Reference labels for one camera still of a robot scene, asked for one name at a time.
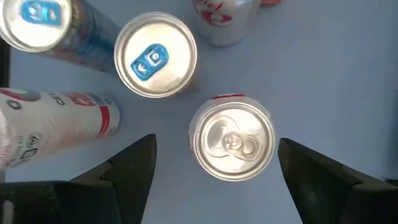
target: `blue can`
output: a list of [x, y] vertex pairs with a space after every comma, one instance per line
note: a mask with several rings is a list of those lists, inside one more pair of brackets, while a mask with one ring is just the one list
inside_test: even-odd
[[0, 34], [13, 47], [117, 75], [113, 53], [121, 28], [86, 1], [0, 4], [4, 10]]
[[190, 29], [164, 12], [130, 20], [116, 41], [114, 60], [122, 82], [148, 98], [170, 97], [204, 81], [196, 75], [198, 50]]

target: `can lid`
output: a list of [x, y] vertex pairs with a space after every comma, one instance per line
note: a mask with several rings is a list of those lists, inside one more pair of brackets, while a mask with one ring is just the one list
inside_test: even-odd
[[197, 47], [189, 28], [163, 12], [147, 12], [122, 29], [115, 46], [121, 80], [137, 94], [163, 98], [192, 79]]
[[199, 163], [222, 180], [258, 175], [274, 152], [275, 132], [266, 109], [245, 99], [205, 110], [195, 128], [193, 148]]
[[57, 45], [72, 20], [70, 0], [2, 0], [1, 37], [27, 52], [43, 52]]

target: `white can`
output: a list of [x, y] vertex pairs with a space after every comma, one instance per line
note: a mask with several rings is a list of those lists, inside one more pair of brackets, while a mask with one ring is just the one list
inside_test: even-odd
[[192, 0], [195, 22], [211, 45], [237, 43], [248, 32], [261, 0]]
[[119, 120], [107, 97], [0, 88], [0, 169], [112, 134]]
[[208, 100], [195, 113], [188, 135], [197, 162], [221, 180], [257, 176], [275, 150], [275, 130], [268, 111], [240, 94]]

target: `pull tab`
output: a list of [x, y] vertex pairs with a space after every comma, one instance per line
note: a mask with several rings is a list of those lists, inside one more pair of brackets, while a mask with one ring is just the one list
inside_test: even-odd
[[244, 161], [254, 160], [259, 149], [258, 141], [254, 137], [236, 132], [225, 134], [223, 147], [228, 153]]
[[26, 1], [22, 3], [21, 16], [32, 24], [60, 26], [61, 6], [56, 2]]
[[132, 62], [131, 68], [140, 80], [146, 81], [163, 68], [167, 61], [167, 49], [161, 44], [152, 44]]

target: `upright can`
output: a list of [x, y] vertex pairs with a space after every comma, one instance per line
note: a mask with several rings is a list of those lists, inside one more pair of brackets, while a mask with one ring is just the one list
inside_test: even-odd
[[237, 43], [248, 32], [261, 0], [192, 0], [199, 32], [211, 45]]
[[0, 88], [0, 169], [115, 132], [117, 104], [92, 93]]
[[85, 0], [0, 0], [0, 35], [11, 46], [116, 75], [121, 30]]
[[163, 12], [147, 12], [119, 34], [114, 62], [120, 79], [138, 95], [172, 96], [192, 82], [197, 45], [189, 28]]
[[202, 105], [190, 123], [188, 138], [202, 168], [227, 181], [258, 175], [275, 149], [268, 111], [239, 94], [216, 96]]

